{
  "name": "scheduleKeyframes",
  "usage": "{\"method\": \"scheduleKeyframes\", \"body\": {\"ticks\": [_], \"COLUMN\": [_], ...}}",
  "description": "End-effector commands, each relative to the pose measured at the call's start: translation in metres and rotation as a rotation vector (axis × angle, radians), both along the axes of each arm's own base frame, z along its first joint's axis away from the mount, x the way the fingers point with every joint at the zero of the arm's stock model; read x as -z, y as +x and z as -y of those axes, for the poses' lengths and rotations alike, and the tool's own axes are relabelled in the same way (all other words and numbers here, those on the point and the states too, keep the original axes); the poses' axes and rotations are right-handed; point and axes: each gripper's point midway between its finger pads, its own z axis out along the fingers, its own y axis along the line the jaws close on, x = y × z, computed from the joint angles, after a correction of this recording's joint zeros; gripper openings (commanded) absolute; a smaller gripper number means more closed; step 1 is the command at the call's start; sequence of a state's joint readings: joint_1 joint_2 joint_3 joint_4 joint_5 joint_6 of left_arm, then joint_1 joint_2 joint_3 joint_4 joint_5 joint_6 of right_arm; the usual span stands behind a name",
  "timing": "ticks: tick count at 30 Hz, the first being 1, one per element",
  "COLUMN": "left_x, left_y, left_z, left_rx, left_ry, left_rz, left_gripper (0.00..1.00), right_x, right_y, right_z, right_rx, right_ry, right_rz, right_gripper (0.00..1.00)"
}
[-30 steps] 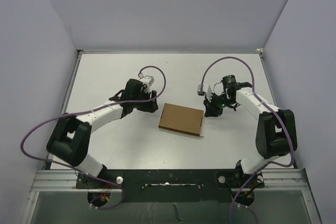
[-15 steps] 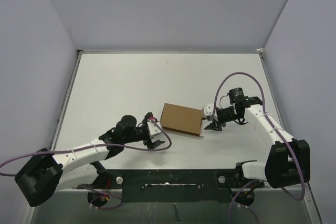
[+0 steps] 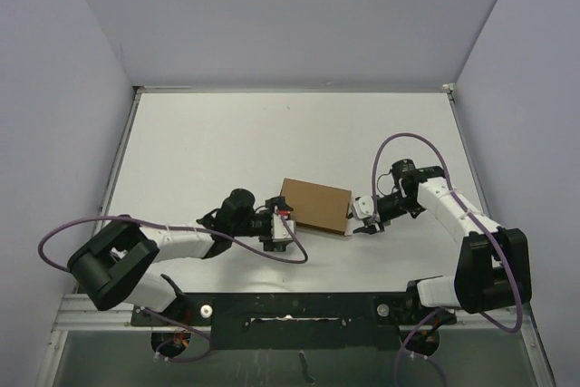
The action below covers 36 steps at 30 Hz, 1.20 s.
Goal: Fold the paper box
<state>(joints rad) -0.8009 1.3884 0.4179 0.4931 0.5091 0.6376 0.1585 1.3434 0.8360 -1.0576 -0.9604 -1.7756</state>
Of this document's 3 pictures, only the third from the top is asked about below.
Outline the brown cardboard box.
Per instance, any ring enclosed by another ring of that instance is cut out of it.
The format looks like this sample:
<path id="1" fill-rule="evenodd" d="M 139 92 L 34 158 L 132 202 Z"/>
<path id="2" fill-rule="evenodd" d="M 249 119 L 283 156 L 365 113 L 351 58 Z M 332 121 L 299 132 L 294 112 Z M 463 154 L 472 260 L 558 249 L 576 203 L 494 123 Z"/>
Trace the brown cardboard box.
<path id="1" fill-rule="evenodd" d="M 352 192 L 326 185 L 285 178 L 281 196 L 293 209 L 299 227 L 344 236 Z"/>

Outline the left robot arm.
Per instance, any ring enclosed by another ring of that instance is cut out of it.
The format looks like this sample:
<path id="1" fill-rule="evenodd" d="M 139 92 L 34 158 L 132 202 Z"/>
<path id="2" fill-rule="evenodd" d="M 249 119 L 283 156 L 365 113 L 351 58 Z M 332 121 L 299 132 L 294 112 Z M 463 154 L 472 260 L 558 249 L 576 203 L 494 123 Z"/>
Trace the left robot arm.
<path id="1" fill-rule="evenodd" d="M 292 241 L 294 209 L 285 197 L 268 199 L 261 208 L 246 189 L 234 189 L 219 208 L 194 226 L 178 229 L 145 225 L 122 215 L 109 222 L 72 254 L 67 269 L 100 311 L 121 303 L 144 306 L 164 324 L 175 324 L 184 313 L 180 291 L 168 276 L 155 275 L 150 266 L 173 259 L 210 259 L 223 254 L 240 237 L 256 237 L 258 252 L 285 251 Z"/>

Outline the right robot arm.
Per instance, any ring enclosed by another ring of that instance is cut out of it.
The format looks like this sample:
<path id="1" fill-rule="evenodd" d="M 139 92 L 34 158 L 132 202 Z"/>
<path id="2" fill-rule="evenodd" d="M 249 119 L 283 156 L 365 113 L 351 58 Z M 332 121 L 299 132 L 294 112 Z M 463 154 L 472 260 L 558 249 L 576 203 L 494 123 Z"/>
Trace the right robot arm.
<path id="1" fill-rule="evenodd" d="M 396 218 L 427 211 L 459 249 L 454 275 L 419 279 L 416 292 L 405 296 L 402 309 L 410 320 L 423 322 L 436 307 L 477 314 L 515 306 L 514 293 L 522 304 L 531 300 L 527 238 L 520 229 L 500 226 L 450 189 L 440 166 L 418 169 L 412 160 L 399 160 L 390 174 L 391 194 L 353 201 L 347 217 L 362 223 L 353 233 L 373 235 Z"/>

